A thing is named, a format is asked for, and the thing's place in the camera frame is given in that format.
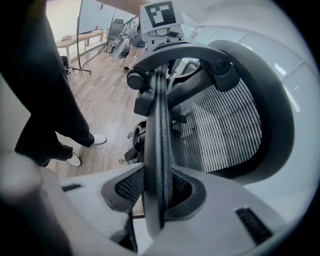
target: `white wall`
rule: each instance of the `white wall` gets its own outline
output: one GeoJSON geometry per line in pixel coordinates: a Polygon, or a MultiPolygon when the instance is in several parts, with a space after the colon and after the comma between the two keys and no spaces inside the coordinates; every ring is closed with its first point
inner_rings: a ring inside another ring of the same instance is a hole
{"type": "Polygon", "coordinates": [[[81,0],[51,0],[46,2],[46,16],[55,40],[77,32],[81,0]]]}
{"type": "Polygon", "coordinates": [[[134,17],[133,14],[103,5],[95,0],[83,0],[80,14],[79,33],[97,29],[109,29],[112,19],[121,19],[124,23],[134,17]]]}
{"type": "Polygon", "coordinates": [[[201,26],[227,26],[260,33],[301,56],[317,73],[316,64],[290,19],[270,0],[227,0],[205,12],[201,26]]]}

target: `cable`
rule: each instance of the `cable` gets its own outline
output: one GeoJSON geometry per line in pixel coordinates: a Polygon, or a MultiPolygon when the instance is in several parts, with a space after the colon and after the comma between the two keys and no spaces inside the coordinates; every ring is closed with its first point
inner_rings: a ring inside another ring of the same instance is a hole
{"type": "Polygon", "coordinates": [[[80,75],[80,74],[76,74],[76,73],[74,73],[73,71],[69,70],[69,69],[68,69],[68,68],[66,68],[65,66],[64,66],[64,69],[65,69],[66,71],[69,71],[69,72],[71,72],[72,74],[76,75],[77,77],[81,77],[81,75],[80,75]]]}
{"type": "Polygon", "coordinates": [[[140,136],[140,135],[142,135],[142,134],[145,134],[145,133],[146,133],[146,131],[143,131],[143,132],[141,132],[141,133],[138,133],[137,137],[140,136]]]}
{"type": "Polygon", "coordinates": [[[60,164],[62,170],[63,170],[64,173],[65,173],[65,176],[66,176],[67,178],[69,178],[69,176],[68,176],[68,174],[66,173],[65,169],[62,167],[62,164],[61,164],[60,160],[58,160],[58,161],[59,161],[59,164],[60,164]]]}
{"type": "Polygon", "coordinates": [[[91,80],[93,80],[93,79],[96,79],[97,77],[104,77],[106,74],[103,73],[103,72],[109,71],[109,70],[122,70],[122,68],[114,67],[114,68],[110,68],[110,69],[103,70],[103,71],[99,72],[98,75],[95,76],[94,78],[91,78],[91,79],[89,79],[89,80],[87,80],[87,81],[84,81],[84,82],[82,82],[82,83],[79,83],[79,84],[75,85],[74,87],[71,88],[71,90],[74,89],[74,88],[76,88],[77,86],[80,86],[80,85],[85,84],[86,82],[89,82],[89,81],[91,81],[91,80]]]}
{"type": "Polygon", "coordinates": [[[128,46],[128,43],[129,44],[129,50],[127,50],[125,53],[130,53],[131,51],[131,42],[130,42],[130,33],[131,33],[131,24],[130,24],[130,29],[129,29],[129,33],[128,33],[128,41],[126,41],[125,43],[125,46],[123,47],[123,49],[126,49],[126,47],[128,46]]]}
{"type": "Polygon", "coordinates": [[[89,60],[87,60],[85,63],[82,64],[82,66],[80,67],[80,72],[79,72],[79,75],[82,75],[83,74],[83,70],[85,68],[85,66],[90,62],[92,61],[95,57],[97,57],[99,54],[101,54],[104,50],[105,47],[108,47],[108,44],[110,41],[114,41],[114,40],[117,40],[118,38],[121,37],[121,33],[123,32],[123,29],[126,25],[128,24],[131,24],[133,22],[134,19],[136,19],[137,16],[135,17],[132,17],[131,19],[129,19],[126,23],[124,23],[118,30],[117,34],[112,36],[112,38],[110,38],[110,34],[109,34],[109,38],[107,39],[107,41],[102,45],[101,49],[92,57],[90,58],[89,60]]]}
{"type": "Polygon", "coordinates": [[[114,9],[113,15],[112,15],[112,19],[111,19],[111,23],[110,23],[110,28],[109,28],[109,34],[108,34],[108,40],[110,38],[110,33],[112,31],[112,23],[114,22],[114,17],[115,17],[115,13],[116,13],[117,8],[114,9]]]}

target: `white wall panel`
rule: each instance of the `white wall panel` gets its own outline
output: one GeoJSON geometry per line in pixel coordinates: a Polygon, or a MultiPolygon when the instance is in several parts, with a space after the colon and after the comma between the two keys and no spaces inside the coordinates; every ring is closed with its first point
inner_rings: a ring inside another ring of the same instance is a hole
{"type": "Polygon", "coordinates": [[[65,35],[77,32],[81,0],[51,0],[46,1],[46,16],[49,20],[54,40],[60,40],[65,35]]]}
{"type": "Polygon", "coordinates": [[[114,7],[94,0],[83,0],[80,10],[79,33],[96,29],[109,29],[115,12],[114,7]]]}
{"type": "Polygon", "coordinates": [[[302,61],[300,56],[283,44],[258,33],[248,33],[239,43],[252,48],[281,80],[302,61]]]}
{"type": "Polygon", "coordinates": [[[196,36],[192,36],[193,42],[207,45],[210,43],[210,38],[213,36],[215,32],[219,29],[219,26],[205,26],[198,27],[196,29],[196,36]]]}
{"type": "Polygon", "coordinates": [[[256,32],[287,46],[301,56],[316,74],[318,69],[302,35],[272,0],[222,1],[202,11],[201,26],[225,26],[256,32]]]}
{"type": "Polygon", "coordinates": [[[304,213],[319,183],[320,81],[304,62],[282,83],[294,118],[292,153],[275,175],[245,187],[292,221],[304,213]]]}
{"type": "Polygon", "coordinates": [[[222,26],[217,30],[216,33],[214,33],[214,35],[209,39],[209,41],[213,42],[216,40],[228,40],[238,42],[248,32],[249,31],[245,29],[222,26]]]}

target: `desk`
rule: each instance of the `desk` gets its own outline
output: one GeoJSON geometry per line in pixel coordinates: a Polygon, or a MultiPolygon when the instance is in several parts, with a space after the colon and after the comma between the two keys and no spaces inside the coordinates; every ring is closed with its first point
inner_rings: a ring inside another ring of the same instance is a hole
{"type": "MultiPolygon", "coordinates": [[[[101,45],[103,44],[103,40],[104,40],[104,34],[105,33],[108,33],[107,31],[103,31],[103,30],[99,30],[99,31],[92,31],[90,33],[86,33],[86,34],[80,34],[79,35],[79,43],[82,42],[82,41],[85,41],[84,42],[84,53],[87,52],[87,47],[89,46],[89,39],[90,38],[95,38],[95,37],[98,37],[100,36],[100,42],[101,42],[101,45]]],[[[76,34],[73,34],[72,35],[72,38],[71,39],[68,39],[68,40],[64,40],[64,41],[61,41],[61,40],[58,40],[58,41],[55,41],[55,44],[56,44],[56,47],[57,48],[65,48],[66,50],[66,57],[68,59],[68,63],[69,63],[69,66],[71,65],[71,61],[73,61],[74,59],[76,59],[78,56],[74,57],[74,58],[70,58],[70,53],[69,53],[69,47],[70,46],[73,46],[75,44],[77,44],[77,35],[76,34]]]]}

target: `gray plastic panel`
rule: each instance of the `gray plastic panel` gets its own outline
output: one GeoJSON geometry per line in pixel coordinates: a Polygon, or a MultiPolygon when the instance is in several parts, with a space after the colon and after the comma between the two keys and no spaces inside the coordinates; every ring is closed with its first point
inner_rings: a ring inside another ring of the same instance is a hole
{"type": "Polygon", "coordinates": [[[145,255],[237,255],[256,245],[235,213],[249,207],[272,232],[285,221],[269,206],[240,184],[192,169],[177,170],[200,180],[206,189],[204,206],[185,221],[167,221],[145,255]]]}
{"type": "Polygon", "coordinates": [[[107,181],[140,166],[143,167],[143,164],[135,163],[117,170],[62,179],[60,183],[62,186],[74,183],[83,186],[65,194],[79,213],[96,230],[110,238],[114,233],[125,228],[128,214],[112,210],[103,199],[101,188],[107,181]]]}
{"type": "MultiPolygon", "coordinates": [[[[74,256],[136,255],[109,240],[86,221],[63,192],[50,169],[39,168],[30,158],[16,153],[0,154],[0,167],[1,200],[19,211],[30,228],[43,240],[43,247],[60,250],[57,255],[63,255],[61,251],[65,249],[69,249],[74,256]]],[[[89,183],[97,184],[94,180],[100,178],[102,181],[104,175],[106,173],[86,178],[89,183]]]]}

